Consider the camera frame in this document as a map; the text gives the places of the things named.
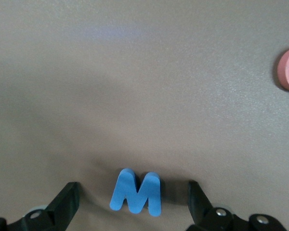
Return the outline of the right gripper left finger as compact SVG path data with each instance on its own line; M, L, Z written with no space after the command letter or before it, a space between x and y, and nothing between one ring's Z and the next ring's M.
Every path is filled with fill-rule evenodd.
M21 220L24 231L65 231L79 208L79 184L69 182L45 209L29 212Z

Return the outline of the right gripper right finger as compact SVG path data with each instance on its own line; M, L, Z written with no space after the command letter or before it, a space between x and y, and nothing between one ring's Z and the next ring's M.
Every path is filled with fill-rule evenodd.
M214 207L198 182L188 182L188 209L194 221L189 231L233 231L234 215L223 207Z

